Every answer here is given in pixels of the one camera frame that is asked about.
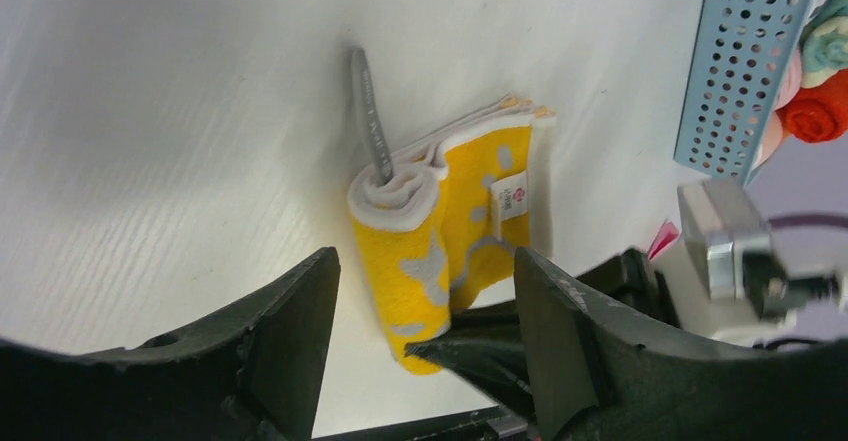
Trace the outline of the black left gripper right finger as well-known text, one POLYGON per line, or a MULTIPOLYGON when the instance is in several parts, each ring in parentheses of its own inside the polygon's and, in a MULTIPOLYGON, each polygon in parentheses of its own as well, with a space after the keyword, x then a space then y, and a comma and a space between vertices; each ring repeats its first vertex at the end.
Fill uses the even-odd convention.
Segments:
POLYGON ((847 344, 767 351, 707 339, 600 291, 656 279, 628 250, 576 279, 521 248, 514 282, 545 440, 843 440, 847 344))

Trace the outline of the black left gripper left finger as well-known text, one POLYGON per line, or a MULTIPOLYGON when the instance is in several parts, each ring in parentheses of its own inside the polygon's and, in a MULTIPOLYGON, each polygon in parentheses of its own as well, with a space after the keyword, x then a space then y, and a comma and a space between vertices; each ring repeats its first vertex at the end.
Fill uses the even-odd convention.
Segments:
POLYGON ((324 247, 277 280, 134 349, 1 344, 5 440, 308 440, 340 262, 324 247))

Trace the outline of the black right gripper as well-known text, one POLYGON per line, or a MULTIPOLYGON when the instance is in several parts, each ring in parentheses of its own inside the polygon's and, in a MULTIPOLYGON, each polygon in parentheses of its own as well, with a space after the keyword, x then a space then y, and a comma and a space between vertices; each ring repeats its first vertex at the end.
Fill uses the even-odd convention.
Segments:
MULTIPOLYGON (((680 321, 664 275, 648 255, 629 248, 577 277, 581 283, 675 328, 680 321)), ((405 346, 405 355, 446 368, 509 412, 534 417, 517 304, 467 309, 443 334, 405 346)))

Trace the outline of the yellow towel with grey pattern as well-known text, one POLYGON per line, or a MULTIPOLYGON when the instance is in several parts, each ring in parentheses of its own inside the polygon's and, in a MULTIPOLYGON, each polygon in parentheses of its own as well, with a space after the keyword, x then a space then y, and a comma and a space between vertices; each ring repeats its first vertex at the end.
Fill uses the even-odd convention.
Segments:
POLYGON ((408 372, 435 364, 411 343, 445 334, 453 315, 507 279, 520 247, 552 250, 550 154, 555 113, 507 95, 391 149, 366 53, 350 55, 354 119, 371 161, 347 193, 381 329, 408 372))

